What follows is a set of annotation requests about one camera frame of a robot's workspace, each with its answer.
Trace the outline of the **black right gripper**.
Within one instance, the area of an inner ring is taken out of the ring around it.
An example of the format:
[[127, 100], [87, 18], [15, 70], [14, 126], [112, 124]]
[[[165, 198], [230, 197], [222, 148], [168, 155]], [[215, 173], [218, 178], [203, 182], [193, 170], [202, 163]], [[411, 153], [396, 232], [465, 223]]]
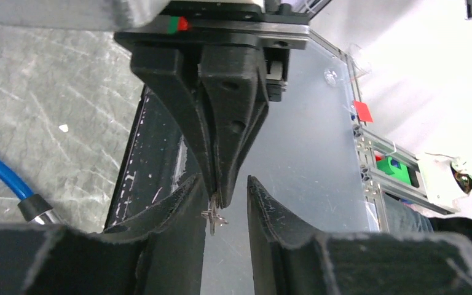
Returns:
[[[0, 24], [81, 31], [253, 34], [266, 47], [302, 49], [328, 1], [0, 1]], [[178, 49], [138, 45], [130, 67], [158, 97], [193, 152], [218, 207], [232, 200], [242, 163], [268, 114], [264, 52], [208, 45], [198, 66]]]

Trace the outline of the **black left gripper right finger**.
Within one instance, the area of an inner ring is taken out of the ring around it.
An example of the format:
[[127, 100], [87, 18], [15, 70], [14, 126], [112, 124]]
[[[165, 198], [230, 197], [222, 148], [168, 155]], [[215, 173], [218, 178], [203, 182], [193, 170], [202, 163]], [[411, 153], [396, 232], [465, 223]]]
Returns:
[[472, 294], [472, 242], [459, 234], [332, 233], [248, 177], [256, 294]]

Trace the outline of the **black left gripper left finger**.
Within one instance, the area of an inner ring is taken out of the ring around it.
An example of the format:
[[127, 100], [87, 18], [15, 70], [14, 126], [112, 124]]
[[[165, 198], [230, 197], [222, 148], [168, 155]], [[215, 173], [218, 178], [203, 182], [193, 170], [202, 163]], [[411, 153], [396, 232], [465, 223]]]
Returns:
[[0, 224], [0, 294], [199, 294], [207, 202], [201, 183], [192, 175], [102, 234]]

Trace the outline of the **silver key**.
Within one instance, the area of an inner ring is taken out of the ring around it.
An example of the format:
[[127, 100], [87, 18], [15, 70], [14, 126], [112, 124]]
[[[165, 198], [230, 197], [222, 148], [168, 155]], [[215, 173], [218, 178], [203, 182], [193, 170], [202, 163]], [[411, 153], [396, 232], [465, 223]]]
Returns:
[[208, 208], [201, 212], [201, 217], [205, 218], [209, 224], [210, 234], [214, 236], [216, 229], [228, 224], [227, 220], [218, 213], [219, 195], [214, 193], [208, 203]]

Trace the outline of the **blue cable lock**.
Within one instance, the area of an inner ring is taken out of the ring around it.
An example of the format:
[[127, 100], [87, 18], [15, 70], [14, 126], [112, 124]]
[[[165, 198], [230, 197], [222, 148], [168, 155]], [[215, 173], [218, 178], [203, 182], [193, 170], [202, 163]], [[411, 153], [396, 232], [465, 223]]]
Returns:
[[0, 180], [19, 199], [17, 206], [26, 222], [41, 225], [63, 223], [54, 207], [43, 196], [34, 193], [29, 185], [1, 160]]

